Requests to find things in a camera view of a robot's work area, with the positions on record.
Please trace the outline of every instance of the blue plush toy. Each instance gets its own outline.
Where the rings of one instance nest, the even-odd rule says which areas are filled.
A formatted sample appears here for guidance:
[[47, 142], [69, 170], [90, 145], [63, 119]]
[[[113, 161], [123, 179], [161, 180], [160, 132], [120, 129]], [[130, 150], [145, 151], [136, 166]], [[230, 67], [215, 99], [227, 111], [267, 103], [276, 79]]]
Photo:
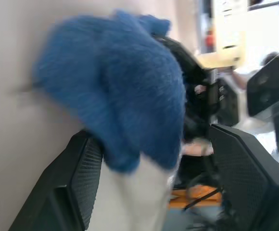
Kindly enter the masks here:
[[170, 22], [117, 11], [57, 25], [34, 67], [53, 99], [102, 140], [107, 165], [128, 173], [140, 152], [172, 169], [180, 150], [185, 90], [179, 64], [151, 34]]

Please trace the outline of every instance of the blue fur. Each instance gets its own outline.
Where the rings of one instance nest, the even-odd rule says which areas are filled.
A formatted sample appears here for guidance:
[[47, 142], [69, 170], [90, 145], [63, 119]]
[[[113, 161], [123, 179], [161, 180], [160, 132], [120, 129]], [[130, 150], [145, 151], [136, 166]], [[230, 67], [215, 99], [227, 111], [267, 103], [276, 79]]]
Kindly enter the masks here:
[[117, 11], [57, 25], [34, 66], [35, 81], [105, 146], [107, 165], [136, 169], [140, 151], [163, 169], [178, 159], [184, 86], [178, 63], [151, 34], [169, 21]]

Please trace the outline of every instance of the blue fuzzy fabric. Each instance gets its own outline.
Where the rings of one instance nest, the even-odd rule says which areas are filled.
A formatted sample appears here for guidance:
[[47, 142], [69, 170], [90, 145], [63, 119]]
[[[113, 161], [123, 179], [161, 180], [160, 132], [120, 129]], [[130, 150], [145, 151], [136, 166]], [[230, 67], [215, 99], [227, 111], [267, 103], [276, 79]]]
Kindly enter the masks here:
[[177, 163], [185, 90], [179, 64], [151, 34], [170, 22], [117, 11], [77, 16], [51, 32], [34, 78], [102, 140], [107, 165], [136, 169], [140, 152], [163, 169]]

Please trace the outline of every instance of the white wall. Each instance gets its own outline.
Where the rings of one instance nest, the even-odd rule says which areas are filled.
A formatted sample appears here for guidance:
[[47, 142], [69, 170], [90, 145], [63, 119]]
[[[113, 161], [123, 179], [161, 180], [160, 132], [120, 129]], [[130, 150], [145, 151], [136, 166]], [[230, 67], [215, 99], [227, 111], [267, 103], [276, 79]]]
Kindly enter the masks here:
[[0, 0], [0, 231], [8, 230], [44, 168], [81, 125], [48, 99], [19, 93], [51, 23], [115, 8], [172, 19], [174, 0]]

